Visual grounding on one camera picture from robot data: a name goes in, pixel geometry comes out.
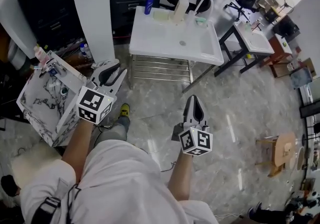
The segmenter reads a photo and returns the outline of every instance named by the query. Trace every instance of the metal rack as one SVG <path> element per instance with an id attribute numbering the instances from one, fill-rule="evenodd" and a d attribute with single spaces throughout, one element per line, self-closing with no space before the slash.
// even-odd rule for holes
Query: metal rack
<path id="1" fill-rule="evenodd" d="M 193 82 L 191 64 L 188 60 L 132 55 L 131 63 L 131 89 L 135 79 Z"/>

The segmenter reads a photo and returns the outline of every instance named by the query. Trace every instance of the white sink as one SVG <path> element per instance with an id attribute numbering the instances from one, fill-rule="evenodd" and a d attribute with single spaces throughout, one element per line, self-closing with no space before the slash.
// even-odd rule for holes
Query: white sink
<path id="1" fill-rule="evenodd" d="M 176 58 L 222 65 L 224 59 L 212 22 L 199 26 L 195 21 L 178 25 L 153 18 L 154 11 L 171 13 L 170 10 L 152 8 L 149 15 L 144 7 L 135 11 L 130 41 L 130 53 L 156 57 Z"/>
<path id="2" fill-rule="evenodd" d="M 40 78 L 41 71 L 36 70 L 25 84 L 17 104 L 50 146 L 65 146 L 79 120 L 75 104 L 87 79 L 55 54 L 52 57 L 67 69 L 66 76 L 46 73 Z"/>

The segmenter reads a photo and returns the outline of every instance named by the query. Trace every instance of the sleeve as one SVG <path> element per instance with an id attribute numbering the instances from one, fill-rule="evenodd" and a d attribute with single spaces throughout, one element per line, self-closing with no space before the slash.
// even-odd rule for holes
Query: sleeve
<path id="1" fill-rule="evenodd" d="M 195 224 L 218 224 L 210 207 L 201 201 L 180 201 L 179 202 L 188 218 L 189 223 Z"/>
<path id="2" fill-rule="evenodd" d="M 25 223 L 31 223 L 35 211 L 46 197 L 62 200 L 75 183 L 74 169 L 62 160 L 56 160 L 48 167 L 41 169 L 21 190 L 21 211 Z"/>

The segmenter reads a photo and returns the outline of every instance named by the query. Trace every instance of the chair base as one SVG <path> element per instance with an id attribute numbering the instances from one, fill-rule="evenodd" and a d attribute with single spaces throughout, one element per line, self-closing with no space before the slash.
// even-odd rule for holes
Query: chair base
<path id="1" fill-rule="evenodd" d="M 238 17 L 236 18 L 236 21 L 239 21 L 241 14 L 243 14 L 245 18 L 249 21 L 249 18 L 246 16 L 245 12 L 242 10 L 242 7 L 239 7 L 233 2 L 230 2 L 230 4 L 225 5 L 224 8 L 227 8 L 228 6 L 238 10 Z"/>

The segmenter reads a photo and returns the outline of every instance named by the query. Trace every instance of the gray pants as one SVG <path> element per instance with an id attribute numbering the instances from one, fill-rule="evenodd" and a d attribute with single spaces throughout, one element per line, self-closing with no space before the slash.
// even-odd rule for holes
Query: gray pants
<path id="1" fill-rule="evenodd" d="M 105 140 L 127 141 L 129 125 L 130 119 L 128 117 L 119 117 L 111 129 L 107 130 L 103 128 L 104 131 L 98 135 L 93 147 L 95 147 L 99 142 L 103 142 Z"/>

